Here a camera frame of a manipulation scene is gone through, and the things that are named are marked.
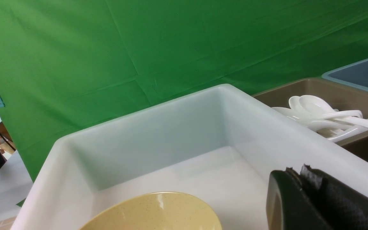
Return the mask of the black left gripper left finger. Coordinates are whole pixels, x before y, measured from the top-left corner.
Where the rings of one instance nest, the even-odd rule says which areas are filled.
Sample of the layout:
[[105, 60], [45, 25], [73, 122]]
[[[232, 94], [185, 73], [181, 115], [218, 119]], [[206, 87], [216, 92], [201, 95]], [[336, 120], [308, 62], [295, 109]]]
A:
[[292, 168], [270, 173], [266, 214], [270, 230], [331, 230], [305, 191], [306, 183]]

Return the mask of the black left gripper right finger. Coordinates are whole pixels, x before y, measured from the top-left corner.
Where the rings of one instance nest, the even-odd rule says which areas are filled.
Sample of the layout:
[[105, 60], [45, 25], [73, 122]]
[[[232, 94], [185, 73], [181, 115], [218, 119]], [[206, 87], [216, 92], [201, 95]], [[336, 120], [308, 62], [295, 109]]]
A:
[[368, 230], [368, 197], [323, 172], [304, 165], [303, 187], [316, 209], [335, 230]]

